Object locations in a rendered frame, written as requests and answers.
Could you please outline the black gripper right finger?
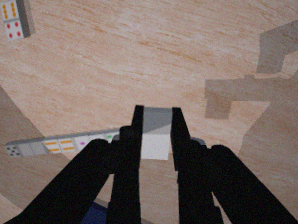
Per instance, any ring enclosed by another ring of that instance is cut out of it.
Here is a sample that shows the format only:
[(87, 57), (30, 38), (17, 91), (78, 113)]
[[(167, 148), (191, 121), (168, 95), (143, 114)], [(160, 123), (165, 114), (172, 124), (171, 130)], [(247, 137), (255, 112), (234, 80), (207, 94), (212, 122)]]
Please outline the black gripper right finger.
[(181, 107), (172, 107), (172, 112), (179, 224), (224, 224), (212, 192), (232, 224), (298, 224), (228, 147), (216, 144), (210, 149), (204, 140), (190, 138)]

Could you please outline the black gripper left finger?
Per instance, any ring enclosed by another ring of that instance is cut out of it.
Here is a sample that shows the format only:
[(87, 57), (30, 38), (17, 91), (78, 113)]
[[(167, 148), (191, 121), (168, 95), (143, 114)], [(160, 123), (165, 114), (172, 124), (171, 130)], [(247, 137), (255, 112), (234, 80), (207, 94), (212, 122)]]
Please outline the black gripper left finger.
[(131, 126), (120, 127), (111, 143), (91, 140), (19, 215), (4, 224), (80, 224), (109, 174), (114, 179), (105, 224), (141, 224), (143, 112), (144, 105), (135, 105)]

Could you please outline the white domino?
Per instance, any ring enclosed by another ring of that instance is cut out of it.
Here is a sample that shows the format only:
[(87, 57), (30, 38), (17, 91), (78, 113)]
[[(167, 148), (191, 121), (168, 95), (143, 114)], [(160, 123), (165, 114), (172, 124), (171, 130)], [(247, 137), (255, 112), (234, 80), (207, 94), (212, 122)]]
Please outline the white domino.
[(31, 140), (9, 142), (4, 145), (10, 158), (35, 156), (29, 142)]
[(35, 155), (62, 153), (59, 136), (31, 139), (29, 142)]
[(65, 152), (81, 151), (89, 142), (89, 132), (59, 136), (57, 139), (61, 150)]
[(168, 160), (172, 108), (144, 107), (142, 159)]
[(88, 136), (89, 136), (90, 141), (94, 140), (96, 138), (100, 138), (100, 139), (105, 139), (109, 143), (111, 143), (113, 136), (115, 134), (119, 134), (119, 129), (112, 129), (112, 130), (105, 130), (105, 131), (98, 131), (98, 132), (90, 132)]

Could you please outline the dark blue notebook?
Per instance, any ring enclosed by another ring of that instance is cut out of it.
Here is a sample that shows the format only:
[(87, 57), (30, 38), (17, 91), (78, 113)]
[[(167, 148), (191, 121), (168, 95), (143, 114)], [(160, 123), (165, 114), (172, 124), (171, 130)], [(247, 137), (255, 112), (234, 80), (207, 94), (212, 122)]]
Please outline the dark blue notebook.
[(107, 208), (93, 202), (80, 224), (105, 224), (106, 215)]

